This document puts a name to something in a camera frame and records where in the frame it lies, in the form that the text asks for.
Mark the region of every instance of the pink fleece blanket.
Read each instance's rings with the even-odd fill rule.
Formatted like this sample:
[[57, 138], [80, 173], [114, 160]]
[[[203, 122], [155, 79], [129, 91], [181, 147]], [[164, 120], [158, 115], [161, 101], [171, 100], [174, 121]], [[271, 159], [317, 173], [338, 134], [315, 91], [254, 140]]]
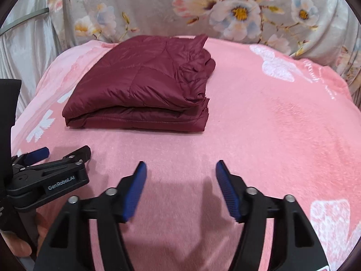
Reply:
[[[149, 174], [136, 215], [121, 226], [136, 271], [228, 270], [242, 226], [221, 196], [219, 159], [265, 195], [295, 195], [330, 269], [340, 266], [361, 235], [361, 114], [336, 73], [265, 46], [208, 39], [217, 66], [207, 84], [204, 133], [67, 128], [61, 116], [67, 99], [114, 46], [91, 41], [52, 63], [13, 127], [14, 154], [47, 146], [55, 160], [89, 145], [90, 183], [71, 193], [81, 198], [116, 186], [145, 161]], [[39, 211], [52, 222], [68, 196]], [[93, 226], [95, 265], [102, 270]], [[269, 253], [270, 237], [262, 271]]]

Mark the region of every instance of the blue gripper pad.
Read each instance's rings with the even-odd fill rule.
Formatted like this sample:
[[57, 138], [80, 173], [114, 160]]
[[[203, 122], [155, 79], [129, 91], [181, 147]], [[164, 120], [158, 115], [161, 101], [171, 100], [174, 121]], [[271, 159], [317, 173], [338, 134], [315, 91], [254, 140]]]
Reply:
[[120, 181], [118, 187], [121, 186], [123, 180], [127, 183], [125, 187], [122, 186], [121, 189], [123, 195], [122, 218], [124, 222], [127, 222], [134, 216], [146, 179], [147, 166], [143, 161], [141, 161], [139, 162], [133, 175], [122, 178]]
[[49, 149], [47, 147], [38, 149], [34, 152], [28, 153], [24, 158], [24, 165], [31, 166], [41, 160], [46, 159], [49, 157]]
[[228, 212], [237, 222], [240, 222], [242, 218], [242, 197], [247, 188], [245, 183], [241, 177], [230, 174], [223, 160], [218, 161], [215, 174], [226, 201]]

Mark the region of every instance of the maroon puffer jacket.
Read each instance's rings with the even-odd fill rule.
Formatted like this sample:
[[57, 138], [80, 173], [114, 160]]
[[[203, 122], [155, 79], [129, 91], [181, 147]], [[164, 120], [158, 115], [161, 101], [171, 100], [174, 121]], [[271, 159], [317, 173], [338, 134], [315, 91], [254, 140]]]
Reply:
[[198, 132], [208, 119], [205, 86], [215, 62], [207, 36], [136, 36], [100, 59], [63, 110], [66, 125]]

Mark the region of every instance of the metal screw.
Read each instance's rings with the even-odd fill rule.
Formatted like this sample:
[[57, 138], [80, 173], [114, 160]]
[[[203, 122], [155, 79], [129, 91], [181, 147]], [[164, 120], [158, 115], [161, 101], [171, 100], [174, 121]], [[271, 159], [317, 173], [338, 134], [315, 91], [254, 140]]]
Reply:
[[257, 193], [258, 193], [257, 189], [255, 189], [254, 187], [248, 187], [246, 189], [246, 192], [250, 195], [257, 195]]
[[118, 190], [114, 187], [111, 187], [105, 191], [106, 195], [115, 195], [118, 192]]
[[68, 202], [70, 204], [75, 204], [78, 200], [79, 200], [79, 198], [76, 195], [73, 195], [68, 199]]
[[286, 201], [293, 203], [296, 199], [293, 195], [286, 195], [285, 196]]

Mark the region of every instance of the metal rod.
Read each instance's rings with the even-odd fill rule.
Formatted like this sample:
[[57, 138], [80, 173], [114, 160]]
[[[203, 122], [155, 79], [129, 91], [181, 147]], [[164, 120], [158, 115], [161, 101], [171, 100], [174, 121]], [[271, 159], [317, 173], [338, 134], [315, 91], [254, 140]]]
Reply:
[[34, 18], [34, 17], [37, 17], [41, 14], [45, 14], [45, 13], [48, 13], [49, 12], [49, 8], [46, 7], [46, 8], [43, 8], [43, 9], [40, 9], [38, 11], [34, 11], [30, 14], [27, 14], [23, 17], [20, 17], [19, 19], [13, 21], [12, 23], [9, 23], [8, 25], [4, 26], [3, 28], [0, 29], [0, 36], [3, 35], [5, 32], [7, 32], [8, 30], [11, 30], [13, 27], [19, 25], [20, 23], [23, 23], [31, 18]]

